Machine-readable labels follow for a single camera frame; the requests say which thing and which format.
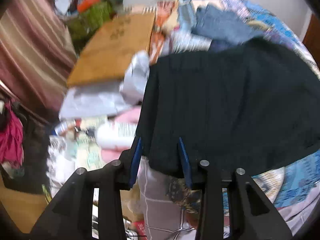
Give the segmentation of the green patterned storage box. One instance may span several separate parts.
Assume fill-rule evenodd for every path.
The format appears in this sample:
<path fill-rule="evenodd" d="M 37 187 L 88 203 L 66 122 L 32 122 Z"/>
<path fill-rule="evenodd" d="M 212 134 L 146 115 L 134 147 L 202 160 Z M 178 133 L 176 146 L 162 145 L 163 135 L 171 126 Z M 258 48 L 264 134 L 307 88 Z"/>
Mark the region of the green patterned storage box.
<path fill-rule="evenodd" d="M 73 46 L 76 50 L 81 50 L 95 32 L 115 15 L 112 5 L 106 2 L 100 2 L 88 10 L 71 16 L 65 21 Z"/>

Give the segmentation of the brown wooden door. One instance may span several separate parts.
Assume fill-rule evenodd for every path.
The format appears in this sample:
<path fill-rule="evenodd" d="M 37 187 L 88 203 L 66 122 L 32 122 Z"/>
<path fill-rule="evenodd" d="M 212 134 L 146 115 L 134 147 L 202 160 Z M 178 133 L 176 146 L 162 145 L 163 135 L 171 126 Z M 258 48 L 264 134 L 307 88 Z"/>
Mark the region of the brown wooden door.
<path fill-rule="evenodd" d="M 306 46 L 308 51 L 319 67 L 320 61 L 320 23 L 319 19 L 313 14 L 303 40 L 303 44 Z"/>

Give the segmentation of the orange red box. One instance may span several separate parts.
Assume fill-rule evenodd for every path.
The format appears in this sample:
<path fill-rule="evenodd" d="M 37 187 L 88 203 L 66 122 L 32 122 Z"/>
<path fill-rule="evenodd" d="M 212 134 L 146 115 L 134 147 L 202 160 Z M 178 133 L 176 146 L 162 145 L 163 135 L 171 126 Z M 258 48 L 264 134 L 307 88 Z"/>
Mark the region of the orange red box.
<path fill-rule="evenodd" d="M 84 12 L 89 9 L 91 6 L 99 3 L 100 0 L 81 0 L 81 2 L 77 5 L 78 12 Z"/>

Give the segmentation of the pink cloth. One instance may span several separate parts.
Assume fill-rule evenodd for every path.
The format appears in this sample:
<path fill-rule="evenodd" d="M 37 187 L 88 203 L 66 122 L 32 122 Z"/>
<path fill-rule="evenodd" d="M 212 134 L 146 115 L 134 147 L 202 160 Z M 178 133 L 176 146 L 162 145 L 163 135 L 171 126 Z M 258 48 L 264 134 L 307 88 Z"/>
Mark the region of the pink cloth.
<path fill-rule="evenodd" d="M 109 163 L 120 157 L 124 150 L 130 149 L 140 116 L 141 107 L 133 107 L 100 125 L 95 133 L 97 145 L 101 147 L 101 157 Z"/>

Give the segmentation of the orange striped pillow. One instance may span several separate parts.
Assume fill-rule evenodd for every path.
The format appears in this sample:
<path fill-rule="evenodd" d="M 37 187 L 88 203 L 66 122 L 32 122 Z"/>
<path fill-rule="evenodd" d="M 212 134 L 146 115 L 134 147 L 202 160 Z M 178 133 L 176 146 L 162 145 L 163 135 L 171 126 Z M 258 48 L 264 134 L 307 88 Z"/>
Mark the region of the orange striped pillow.
<path fill-rule="evenodd" d="M 154 7 L 149 7 L 148 12 L 155 13 L 155 21 L 151 33 L 149 46 L 149 63 L 155 64 L 161 56 L 166 41 L 165 23 L 176 9 L 176 0 L 158 0 Z"/>

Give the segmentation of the folded blue jeans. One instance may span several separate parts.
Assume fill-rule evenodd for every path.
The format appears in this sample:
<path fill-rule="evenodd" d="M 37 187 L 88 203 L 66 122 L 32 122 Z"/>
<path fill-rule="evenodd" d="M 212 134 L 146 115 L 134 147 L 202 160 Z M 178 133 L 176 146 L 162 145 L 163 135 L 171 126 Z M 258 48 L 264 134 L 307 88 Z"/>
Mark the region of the folded blue jeans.
<path fill-rule="evenodd" d="M 196 19 L 191 32 L 213 41 L 237 45 L 264 35 L 262 31 L 244 23 L 236 13 L 217 9 L 213 5 L 199 7 Z"/>

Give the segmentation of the white plastic bottle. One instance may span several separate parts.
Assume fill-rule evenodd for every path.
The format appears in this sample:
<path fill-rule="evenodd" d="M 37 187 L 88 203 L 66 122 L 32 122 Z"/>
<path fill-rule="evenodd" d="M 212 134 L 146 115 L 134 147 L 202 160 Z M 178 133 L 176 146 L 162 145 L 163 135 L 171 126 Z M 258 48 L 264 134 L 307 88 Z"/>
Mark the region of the white plastic bottle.
<path fill-rule="evenodd" d="M 108 121 L 97 128 L 95 140 L 103 149 L 127 150 L 134 141 L 136 128 L 136 124 Z"/>

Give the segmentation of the wooden lap desk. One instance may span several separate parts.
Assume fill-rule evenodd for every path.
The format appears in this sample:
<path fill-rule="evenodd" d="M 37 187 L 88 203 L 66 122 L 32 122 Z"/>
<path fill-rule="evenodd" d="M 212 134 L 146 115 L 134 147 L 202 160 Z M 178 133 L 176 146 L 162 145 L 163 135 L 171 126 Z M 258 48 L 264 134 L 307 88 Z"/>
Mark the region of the wooden lap desk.
<path fill-rule="evenodd" d="M 67 87 L 121 79 L 139 51 L 148 52 L 155 13 L 121 15 L 89 40 L 67 79 Z"/>

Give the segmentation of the white crumpled cloth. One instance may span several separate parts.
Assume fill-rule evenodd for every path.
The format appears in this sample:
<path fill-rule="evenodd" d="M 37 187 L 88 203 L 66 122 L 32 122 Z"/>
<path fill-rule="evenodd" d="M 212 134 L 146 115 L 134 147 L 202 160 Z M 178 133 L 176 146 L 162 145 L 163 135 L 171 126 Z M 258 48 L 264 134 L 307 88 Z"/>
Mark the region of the white crumpled cloth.
<path fill-rule="evenodd" d="M 59 119 L 114 116 L 143 100 L 149 77 L 149 57 L 136 53 L 123 80 L 70 88 L 59 112 Z"/>

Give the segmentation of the striped brown curtain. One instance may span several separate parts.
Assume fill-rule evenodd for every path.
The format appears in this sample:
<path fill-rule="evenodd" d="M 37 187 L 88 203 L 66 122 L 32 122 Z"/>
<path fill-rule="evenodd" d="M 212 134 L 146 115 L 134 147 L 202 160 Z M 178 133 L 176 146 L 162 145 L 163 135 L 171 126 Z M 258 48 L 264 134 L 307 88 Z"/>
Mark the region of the striped brown curtain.
<path fill-rule="evenodd" d="M 76 54 L 54 0 L 10 0 L 1 16 L 1 93 L 55 122 Z"/>

